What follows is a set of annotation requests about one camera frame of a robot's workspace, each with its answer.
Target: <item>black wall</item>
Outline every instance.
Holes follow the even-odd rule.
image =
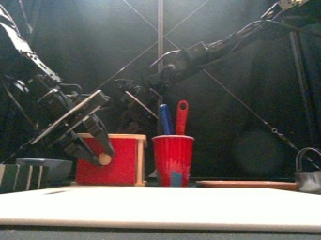
[[[200,41],[212,43],[225,38],[259,20],[275,2],[166,0],[165,53]],[[23,1],[34,27],[31,35],[26,33],[18,1],[0,3],[16,20],[33,49],[66,83],[82,85],[85,93],[99,88],[113,97],[113,108],[99,112],[99,116],[110,132],[117,132],[126,108],[114,80],[129,78],[144,84],[157,72],[157,67],[150,65],[158,57],[158,1]],[[206,71],[212,77],[200,72],[165,94],[173,116],[177,102],[185,99],[190,103],[188,134],[196,138],[192,176],[292,178],[296,151],[272,133],[271,127],[299,148],[313,142],[289,35],[255,41],[214,62]],[[4,156],[19,146],[16,136],[26,128],[14,124],[24,120],[3,90],[2,96]],[[10,113],[15,114],[8,122]],[[150,142],[149,174],[154,169],[156,123],[141,127]]]

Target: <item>red container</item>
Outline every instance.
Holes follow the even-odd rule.
[[[161,135],[153,138],[156,169],[161,186],[188,186],[193,142],[194,138],[185,135]]]
[[[105,150],[89,133],[78,134],[99,156]],[[95,166],[78,159],[75,182],[81,185],[145,186],[146,135],[110,134],[115,157],[106,166]]]

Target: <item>red plastic cup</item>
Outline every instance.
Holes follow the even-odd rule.
[[[194,138],[161,135],[153,138],[158,183],[164,187],[186,187],[192,170]]]

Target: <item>metal bowl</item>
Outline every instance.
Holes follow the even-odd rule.
[[[50,167],[49,182],[62,182],[71,175],[73,161],[47,158],[19,158],[18,165],[35,165]]]

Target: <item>white table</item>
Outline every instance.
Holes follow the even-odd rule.
[[[0,225],[321,233],[321,196],[279,189],[73,186],[0,203]]]

